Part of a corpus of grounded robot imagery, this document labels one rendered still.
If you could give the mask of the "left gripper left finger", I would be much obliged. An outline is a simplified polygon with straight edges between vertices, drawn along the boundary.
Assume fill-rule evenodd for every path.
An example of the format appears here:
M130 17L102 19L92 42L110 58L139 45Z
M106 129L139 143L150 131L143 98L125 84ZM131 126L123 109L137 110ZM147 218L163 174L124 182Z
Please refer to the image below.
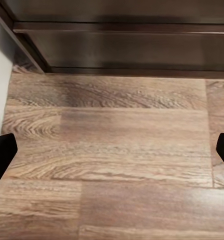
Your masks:
M13 133L0 136L0 180L17 152L18 146Z

